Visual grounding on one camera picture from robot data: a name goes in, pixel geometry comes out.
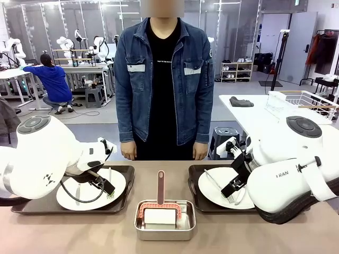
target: shoe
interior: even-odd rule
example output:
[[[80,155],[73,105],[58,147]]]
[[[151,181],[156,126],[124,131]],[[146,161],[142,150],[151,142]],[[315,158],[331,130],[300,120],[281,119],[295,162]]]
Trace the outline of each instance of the shoe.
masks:
[[[60,110],[58,110],[57,112],[54,113],[54,115],[61,115],[66,109],[62,108]]]

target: red brush handle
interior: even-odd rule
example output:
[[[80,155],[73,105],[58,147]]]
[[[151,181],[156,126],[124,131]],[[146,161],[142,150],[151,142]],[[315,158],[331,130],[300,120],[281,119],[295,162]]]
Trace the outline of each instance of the red brush handle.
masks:
[[[157,203],[162,205],[165,202],[165,172],[160,170],[158,172],[158,195]]]

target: door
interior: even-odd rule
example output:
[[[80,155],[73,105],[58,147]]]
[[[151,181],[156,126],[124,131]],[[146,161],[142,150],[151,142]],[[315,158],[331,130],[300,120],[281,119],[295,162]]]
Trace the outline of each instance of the door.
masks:
[[[317,12],[293,13],[291,32],[282,61],[279,79],[299,84],[305,76],[306,60],[317,21]]]

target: dish rack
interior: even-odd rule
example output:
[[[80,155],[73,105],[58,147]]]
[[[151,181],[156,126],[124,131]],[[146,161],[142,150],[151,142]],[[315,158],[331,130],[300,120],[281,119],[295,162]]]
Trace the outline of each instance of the dish rack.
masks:
[[[332,124],[338,104],[308,91],[270,91],[266,110],[278,119],[302,116],[316,124]]]

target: white table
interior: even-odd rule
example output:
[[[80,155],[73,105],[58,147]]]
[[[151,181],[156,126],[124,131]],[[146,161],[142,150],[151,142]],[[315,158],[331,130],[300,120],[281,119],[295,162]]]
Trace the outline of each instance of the white table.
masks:
[[[253,107],[232,107],[229,99],[246,99],[254,103]],[[265,107],[268,95],[220,95],[222,103],[228,108],[239,125],[251,139],[260,140],[269,128],[278,123],[278,118]],[[319,125],[323,131],[323,146],[333,147],[339,143],[339,130],[331,125]]]
[[[109,70],[109,65],[110,64],[108,63],[97,63],[96,66],[92,66],[85,63],[83,65],[80,64],[77,67],[73,67],[71,65],[60,65],[60,67],[62,67],[65,73],[67,74],[76,74],[76,73],[101,74],[106,100],[106,102],[102,106],[105,107],[111,101],[111,99],[109,99],[107,96],[107,86],[105,81],[105,72]]]
[[[35,95],[35,98],[37,100],[37,106],[38,106],[37,108],[30,108],[29,110],[49,110],[49,108],[41,108],[37,86],[36,86],[36,83],[34,81],[33,74],[31,74],[30,72],[26,72],[26,71],[23,71],[23,70],[20,70],[20,69],[8,69],[8,70],[5,70],[5,71],[0,71],[0,80],[4,80],[4,79],[6,80],[6,79],[10,79],[10,78],[15,79],[17,91],[20,95],[20,99],[21,99],[21,103],[22,103],[22,104],[18,105],[18,107],[22,107],[23,105],[26,105],[26,104],[31,103],[33,101],[33,99],[32,99],[32,100],[29,100],[28,102],[25,102],[24,99],[23,99],[21,89],[20,89],[19,83],[17,81],[17,77],[24,76],[24,75],[29,75],[29,77],[30,77],[30,81],[31,81],[31,84],[32,84],[32,87],[33,87],[34,95]],[[23,79],[23,80],[25,82],[26,88],[29,89],[29,87],[26,83],[26,80],[25,79]]]

